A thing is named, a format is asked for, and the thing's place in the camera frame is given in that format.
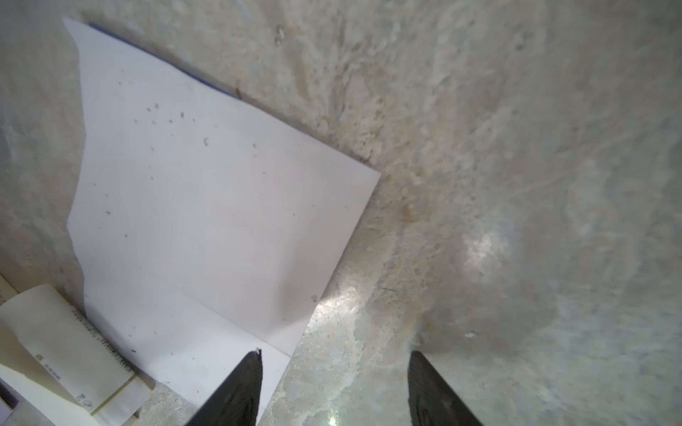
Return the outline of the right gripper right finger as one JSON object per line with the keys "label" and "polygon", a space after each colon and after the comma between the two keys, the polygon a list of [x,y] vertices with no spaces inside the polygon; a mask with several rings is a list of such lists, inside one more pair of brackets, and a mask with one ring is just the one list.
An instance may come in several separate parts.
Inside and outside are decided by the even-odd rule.
{"label": "right gripper right finger", "polygon": [[410,353],[408,406],[416,426],[482,426],[421,351]]}

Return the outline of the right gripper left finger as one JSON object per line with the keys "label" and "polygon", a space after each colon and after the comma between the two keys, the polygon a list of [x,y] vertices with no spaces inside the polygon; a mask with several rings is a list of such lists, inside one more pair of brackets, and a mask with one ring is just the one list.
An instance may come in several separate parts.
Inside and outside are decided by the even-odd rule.
{"label": "right gripper left finger", "polygon": [[262,352],[257,349],[243,357],[186,425],[256,426],[262,383]]}

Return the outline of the white glue stick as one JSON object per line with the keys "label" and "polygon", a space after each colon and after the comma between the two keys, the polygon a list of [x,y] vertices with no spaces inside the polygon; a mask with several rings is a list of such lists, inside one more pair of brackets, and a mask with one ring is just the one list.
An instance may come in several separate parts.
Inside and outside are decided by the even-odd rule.
{"label": "white glue stick", "polygon": [[2,304],[1,380],[55,425],[131,425],[151,396],[134,368],[49,284]]}

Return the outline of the cream envelope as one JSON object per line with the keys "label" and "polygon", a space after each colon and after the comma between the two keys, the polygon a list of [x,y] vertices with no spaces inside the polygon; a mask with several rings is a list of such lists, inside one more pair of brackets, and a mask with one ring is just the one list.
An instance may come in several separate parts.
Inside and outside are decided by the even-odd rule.
{"label": "cream envelope", "polygon": [[53,425],[96,425],[92,403],[85,405],[69,392],[85,374],[76,362],[85,359],[76,346],[95,347],[77,310],[47,285],[30,290],[12,301],[18,292],[1,280],[1,385],[16,394]]}

